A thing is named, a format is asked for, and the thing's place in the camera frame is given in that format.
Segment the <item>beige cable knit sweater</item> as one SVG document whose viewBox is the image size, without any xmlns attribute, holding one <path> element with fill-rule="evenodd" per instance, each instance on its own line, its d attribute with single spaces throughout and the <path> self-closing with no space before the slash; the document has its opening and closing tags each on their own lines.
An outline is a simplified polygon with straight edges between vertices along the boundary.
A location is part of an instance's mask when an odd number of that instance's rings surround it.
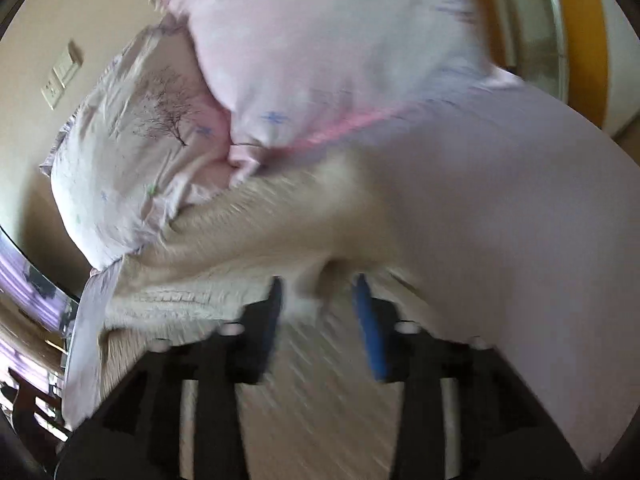
<svg viewBox="0 0 640 480">
<path fill-rule="evenodd" d="M 101 332 L 101 389 L 112 390 L 151 340 L 203 339 L 282 278 L 268 374 L 240 390 L 250 474 L 384 479 L 400 390 L 368 367 L 350 294 L 360 273 L 404 318 L 439 332 L 361 156 L 247 180 L 183 211 L 157 243 L 124 259 Z"/>
</svg>

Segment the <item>dark framed window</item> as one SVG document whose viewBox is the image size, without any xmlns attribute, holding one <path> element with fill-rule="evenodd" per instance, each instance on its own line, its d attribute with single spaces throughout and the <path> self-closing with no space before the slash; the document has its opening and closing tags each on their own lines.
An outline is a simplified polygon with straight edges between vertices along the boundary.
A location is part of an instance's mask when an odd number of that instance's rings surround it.
<svg viewBox="0 0 640 480">
<path fill-rule="evenodd" d="M 59 288 L 1 230 L 1 289 L 50 332 L 66 337 L 73 328 L 79 299 Z"/>
</svg>

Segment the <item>lilac bed sheet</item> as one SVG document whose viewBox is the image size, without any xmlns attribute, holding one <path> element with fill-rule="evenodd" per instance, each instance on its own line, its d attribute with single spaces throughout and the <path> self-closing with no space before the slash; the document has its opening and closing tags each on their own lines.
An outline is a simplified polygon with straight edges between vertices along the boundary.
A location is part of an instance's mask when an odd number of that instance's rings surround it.
<svg viewBox="0 0 640 480">
<path fill-rule="evenodd" d="M 442 319 L 430 332 L 497 350 L 584 476 L 637 478 L 638 165 L 568 106 L 516 84 L 417 106 L 250 179 L 346 153 L 363 158 Z M 108 393 L 101 332 L 123 261 L 81 296 L 62 401 L 72 426 Z"/>
</svg>

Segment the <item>white floral pillow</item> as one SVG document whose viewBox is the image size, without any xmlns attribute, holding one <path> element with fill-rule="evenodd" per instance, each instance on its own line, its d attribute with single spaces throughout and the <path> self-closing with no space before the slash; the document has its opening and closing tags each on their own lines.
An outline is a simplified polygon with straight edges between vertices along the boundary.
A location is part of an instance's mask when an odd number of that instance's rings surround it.
<svg viewBox="0 0 640 480">
<path fill-rule="evenodd" d="M 114 57 L 40 166 L 68 236 L 93 269 L 155 242 L 181 209 L 208 202 L 240 176 L 230 120 L 184 26 L 145 27 Z"/>
</svg>

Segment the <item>pink floral pillow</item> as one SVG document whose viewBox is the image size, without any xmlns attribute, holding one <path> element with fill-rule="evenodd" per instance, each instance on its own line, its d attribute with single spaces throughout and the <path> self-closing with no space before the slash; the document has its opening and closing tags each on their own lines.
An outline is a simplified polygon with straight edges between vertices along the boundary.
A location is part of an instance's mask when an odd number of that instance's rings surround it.
<svg viewBox="0 0 640 480">
<path fill-rule="evenodd" d="M 489 61 L 471 0 L 153 2 L 188 26 L 206 84 L 231 114 L 236 164 L 518 83 Z"/>
</svg>

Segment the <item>beige wall switch plate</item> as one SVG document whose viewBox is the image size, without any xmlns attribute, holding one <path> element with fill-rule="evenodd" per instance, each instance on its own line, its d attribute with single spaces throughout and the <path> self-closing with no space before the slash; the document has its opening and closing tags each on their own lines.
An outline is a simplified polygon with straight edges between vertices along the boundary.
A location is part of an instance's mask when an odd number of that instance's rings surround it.
<svg viewBox="0 0 640 480">
<path fill-rule="evenodd" d="M 70 41 L 54 62 L 40 87 L 41 95 L 50 110 L 54 110 L 58 106 L 58 102 L 64 96 L 66 88 L 74 79 L 81 65 L 81 53 L 76 44 Z"/>
</svg>

